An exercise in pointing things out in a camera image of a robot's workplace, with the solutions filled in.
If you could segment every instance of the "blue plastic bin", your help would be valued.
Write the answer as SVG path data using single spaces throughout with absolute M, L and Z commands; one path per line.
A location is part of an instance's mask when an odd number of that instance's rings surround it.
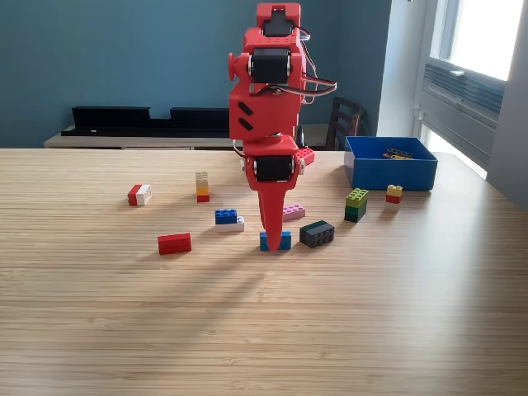
M 412 159 L 383 158 L 387 149 L 412 154 Z M 352 188 L 429 191 L 435 185 L 438 160 L 417 138 L 346 137 L 345 168 Z

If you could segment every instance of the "red lego brick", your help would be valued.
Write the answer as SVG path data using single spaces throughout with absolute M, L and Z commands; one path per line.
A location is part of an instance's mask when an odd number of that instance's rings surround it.
M 196 202 L 209 202 L 210 196 L 196 196 Z
M 189 233 L 180 233 L 158 237 L 158 250 L 160 255 L 190 252 L 191 235 Z
M 315 152 L 308 147 L 300 148 L 295 156 L 297 158 L 303 158 L 306 167 L 315 160 Z
M 141 184 L 136 184 L 134 186 L 134 188 L 132 188 L 132 190 L 130 190 L 129 192 L 129 205 L 130 206 L 137 206 L 138 205 L 138 200 L 136 198 L 136 194 L 138 193 L 139 189 L 141 188 Z
M 403 196 L 386 196 L 385 201 L 390 204 L 399 205 L 402 202 Z

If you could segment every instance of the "green lego brick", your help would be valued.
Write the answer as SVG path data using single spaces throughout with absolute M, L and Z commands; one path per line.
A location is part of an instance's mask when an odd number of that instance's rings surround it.
M 357 214 L 345 214 L 345 221 L 357 223 L 359 221 Z
M 346 198 L 346 206 L 350 206 L 351 208 L 359 208 L 361 205 L 363 205 L 366 202 L 368 198 L 369 198 L 369 192 L 367 190 L 356 188 Z
M 366 213 L 366 204 L 367 202 L 365 202 L 365 204 L 363 204 L 359 208 L 350 208 L 347 206 L 347 208 L 345 209 L 345 220 L 351 221 L 353 223 L 358 223 Z
M 363 213 L 363 215 L 364 215 L 365 212 L 366 212 L 367 204 L 368 204 L 368 201 L 366 201 L 359 208 L 355 208 L 353 206 L 345 206 L 345 214 L 346 215 L 355 215 L 355 216 L 357 216 L 359 213 Z

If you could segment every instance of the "blue lego brick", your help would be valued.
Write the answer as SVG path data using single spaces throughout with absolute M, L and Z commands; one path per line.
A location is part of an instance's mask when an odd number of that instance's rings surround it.
M 235 209 L 222 209 L 214 211 L 215 224 L 236 224 L 237 211 Z
M 279 250 L 291 250 L 291 232 L 285 231 L 280 237 Z
M 291 249 L 291 232 L 284 231 L 280 236 L 279 250 Z M 266 233 L 261 233 L 261 251 L 267 252 L 270 248 L 267 246 Z

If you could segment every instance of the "chair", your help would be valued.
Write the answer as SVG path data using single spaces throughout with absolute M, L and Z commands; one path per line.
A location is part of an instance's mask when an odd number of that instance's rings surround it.
M 327 141 L 324 149 L 336 151 L 336 138 L 338 150 L 345 149 L 347 136 L 366 135 L 365 109 L 352 101 L 342 97 L 334 97 L 332 115 L 328 124 Z

